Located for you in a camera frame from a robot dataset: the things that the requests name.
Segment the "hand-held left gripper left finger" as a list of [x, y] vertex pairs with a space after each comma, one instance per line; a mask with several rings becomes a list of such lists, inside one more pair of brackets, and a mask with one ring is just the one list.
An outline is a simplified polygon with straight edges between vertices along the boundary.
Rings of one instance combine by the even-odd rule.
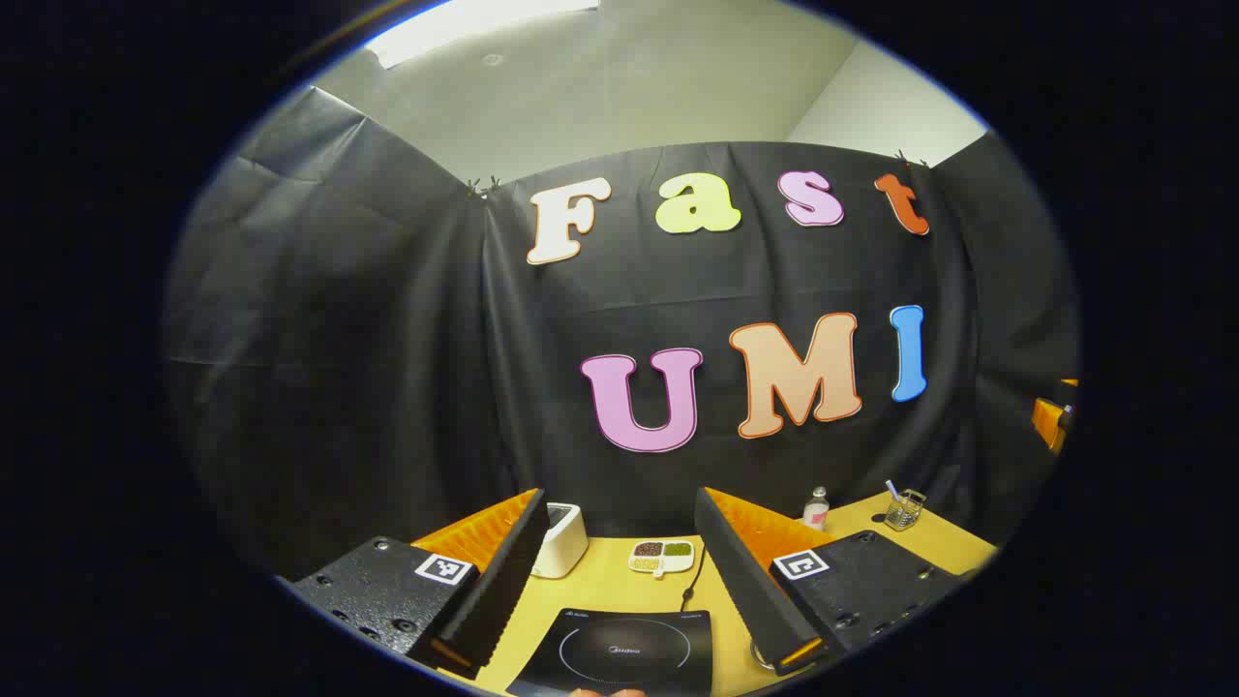
[[532, 489], [406, 542], [359, 543], [290, 591], [318, 614], [390, 652], [477, 678], [522, 599], [549, 527]]

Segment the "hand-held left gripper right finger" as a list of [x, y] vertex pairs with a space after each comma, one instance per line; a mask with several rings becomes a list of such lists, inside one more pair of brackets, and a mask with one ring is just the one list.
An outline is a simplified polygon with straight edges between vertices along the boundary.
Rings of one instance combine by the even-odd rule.
[[861, 652], [964, 582], [876, 530], [828, 539], [712, 487], [699, 487], [694, 522], [752, 646], [778, 676]]

